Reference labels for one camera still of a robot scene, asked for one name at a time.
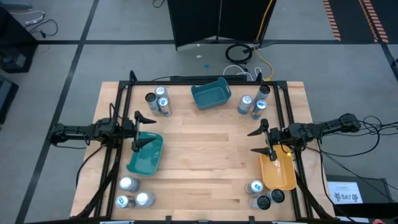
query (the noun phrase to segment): teal tray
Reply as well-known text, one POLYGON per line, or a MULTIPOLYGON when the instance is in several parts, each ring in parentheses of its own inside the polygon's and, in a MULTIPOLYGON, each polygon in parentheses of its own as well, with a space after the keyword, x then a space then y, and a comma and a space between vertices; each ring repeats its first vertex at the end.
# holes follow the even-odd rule
POLYGON ((207 110, 225 104, 231 97, 231 90, 224 78, 202 86, 192 86, 191 92, 197 108, 207 110))
POLYGON ((141 131, 139 138, 156 138, 139 152, 133 152, 127 170, 139 175, 154 175, 163 150, 163 137, 156 133, 141 131))

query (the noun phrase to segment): black partition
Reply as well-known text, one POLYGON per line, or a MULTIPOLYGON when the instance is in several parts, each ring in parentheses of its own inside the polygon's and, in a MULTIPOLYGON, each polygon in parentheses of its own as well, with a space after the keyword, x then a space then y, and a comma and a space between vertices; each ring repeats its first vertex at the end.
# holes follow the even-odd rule
POLYGON ((220 0, 168 0, 175 46, 217 35, 220 0))
POLYGON ((262 40, 274 5, 275 0, 272 2, 271 0, 223 1, 218 35, 235 40, 254 42, 260 31, 259 40, 262 40), (261 26, 267 8, 269 9, 261 26))
POLYGON ((213 36, 261 43, 276 0, 167 2, 177 48, 213 36))

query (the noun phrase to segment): silver can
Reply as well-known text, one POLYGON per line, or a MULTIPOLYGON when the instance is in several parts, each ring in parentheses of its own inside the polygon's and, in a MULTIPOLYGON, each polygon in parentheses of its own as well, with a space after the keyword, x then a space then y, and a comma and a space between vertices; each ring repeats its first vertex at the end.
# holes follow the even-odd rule
POLYGON ((253 180, 252 182, 246 184, 244 188, 248 194, 257 194, 262 192, 264 186, 260 180, 253 180))
POLYGON ((160 115, 162 112, 160 111, 160 107, 157 104, 157 97, 155 93, 148 93, 145 96, 145 100, 148 103, 148 106, 154 115, 160 115))
POLYGON ((269 92, 271 92, 271 89, 268 86, 266 85, 260 86, 259 91, 256 94, 256 97, 254 97, 254 102, 257 102, 259 100, 266 100, 269 95, 269 92))
POLYGON ((119 181, 119 188, 130 192, 136 192, 139 190, 140 181, 133 177, 123 177, 119 181))
POLYGON ((158 99, 162 98, 162 97, 166 97, 169 98, 168 94, 167 94, 167 90, 165 87, 163 86, 158 86, 155 89, 155 94, 157 96, 158 99))
POLYGON ((116 198, 117 208, 132 208, 135 207, 136 203, 134 197, 127 195, 120 195, 116 198))
POLYGON ((150 192, 140 192, 136 196, 136 203, 138 207, 151 207, 155 204, 155 195, 150 192))
POLYGON ((282 203, 285 200, 285 193, 279 189, 268 191, 266 196, 275 203, 282 203))
POLYGON ((253 103, 253 99, 249 95, 244 95, 241 98, 241 101, 239 102, 238 105, 238 112, 240 114, 247 114, 250 110, 250 107, 253 103))
POLYGON ((271 201, 267 196, 260 195, 250 198, 249 204, 253 209, 267 210, 271 206, 271 201))
POLYGON ((262 113, 267 108, 267 103, 265 100, 259 100, 254 105, 253 112, 251 113, 251 118, 253 119, 260 119, 262 113))
POLYGON ((170 107, 170 101, 166 97, 160 98, 158 101, 158 104, 160 106, 160 110, 162 111, 162 114, 164 116, 171 116, 172 115, 172 109, 170 107))

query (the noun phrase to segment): wooden table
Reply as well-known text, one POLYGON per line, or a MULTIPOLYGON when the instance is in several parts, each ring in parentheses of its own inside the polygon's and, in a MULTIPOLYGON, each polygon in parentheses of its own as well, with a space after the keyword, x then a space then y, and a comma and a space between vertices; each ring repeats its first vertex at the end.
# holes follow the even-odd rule
MULTIPOLYGON (((117 82, 104 82, 99 94, 94 121, 109 116, 109 103, 114 103, 117 82)), ((273 203, 271 208, 250 209, 249 195, 244 185, 252 179, 260 179, 259 154, 250 152, 255 147, 264 147, 264 136, 247 137, 259 127, 259 120, 236 111, 240 98, 249 94, 255 96, 258 86, 229 86, 232 97, 227 104, 210 110, 200 111, 193 102, 191 86, 166 86, 173 115, 169 118, 154 116, 145 102, 145 95, 153 92, 155 86, 134 86, 132 89, 129 117, 139 110, 156 124, 141 125, 141 131, 159 133, 164 137, 164 149, 156 175, 143 177, 126 169, 132 150, 131 140, 125 140, 119 178, 131 175, 141 179, 141 190, 155 193, 156 203, 147 209, 117 209, 114 220, 229 220, 246 221, 248 216, 261 220, 295 220, 292 198, 285 192, 284 203, 273 203)), ((288 82, 295 122, 311 123, 307 96, 302 82, 288 82)), ((280 90, 286 125, 283 92, 280 90)), ((269 120, 270 128, 278 127, 279 120, 273 91, 267 99, 268 107, 262 115, 269 120)), ((88 157, 99 146, 92 142, 87 148, 88 157)), ((317 147, 314 142, 310 147, 317 147)), ((76 215, 90 201, 99 186, 105 150, 91 158, 81 171, 71 215, 76 215)), ((321 181, 320 158, 316 152, 306 150, 302 159, 307 176, 308 188, 318 202, 331 215, 333 207, 326 198, 321 181)), ((102 214, 105 213, 109 193, 104 194, 102 214)), ((116 195, 134 195, 117 189, 116 195)), ((301 191, 298 190, 302 216, 305 207, 301 191)))

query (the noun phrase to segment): white sign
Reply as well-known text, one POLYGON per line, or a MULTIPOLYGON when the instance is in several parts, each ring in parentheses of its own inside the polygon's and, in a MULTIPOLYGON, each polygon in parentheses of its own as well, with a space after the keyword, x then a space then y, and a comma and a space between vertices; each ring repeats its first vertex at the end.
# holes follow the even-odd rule
POLYGON ((328 182, 330 198, 335 204, 363 203, 356 182, 328 182))

